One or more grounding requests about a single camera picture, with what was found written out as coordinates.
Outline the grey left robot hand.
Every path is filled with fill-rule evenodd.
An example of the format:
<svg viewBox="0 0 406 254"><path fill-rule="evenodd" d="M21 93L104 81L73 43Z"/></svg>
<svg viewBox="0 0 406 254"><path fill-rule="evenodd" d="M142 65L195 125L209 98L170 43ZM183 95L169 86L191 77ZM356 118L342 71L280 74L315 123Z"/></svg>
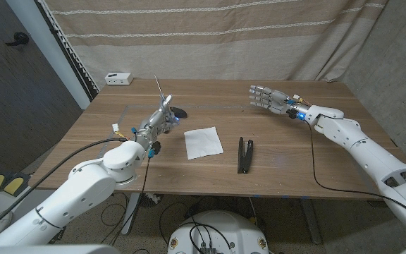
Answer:
<svg viewBox="0 0 406 254"><path fill-rule="evenodd" d="M172 95L162 97L160 107L141 122L135 134L135 141L141 144L145 150L148 150L157 141L160 134L170 131L178 125L179 119L170 107L172 99Z"/></svg>

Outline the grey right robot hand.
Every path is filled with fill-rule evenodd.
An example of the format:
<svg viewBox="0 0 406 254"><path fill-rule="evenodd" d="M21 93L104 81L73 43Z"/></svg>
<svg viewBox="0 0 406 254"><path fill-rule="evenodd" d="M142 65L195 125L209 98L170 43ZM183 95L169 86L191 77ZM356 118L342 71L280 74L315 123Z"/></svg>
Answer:
<svg viewBox="0 0 406 254"><path fill-rule="evenodd" d="M285 93L269 87L251 85L250 104L268 109L275 114L287 114L292 119L304 120L310 108L308 104L291 99Z"/></svg>

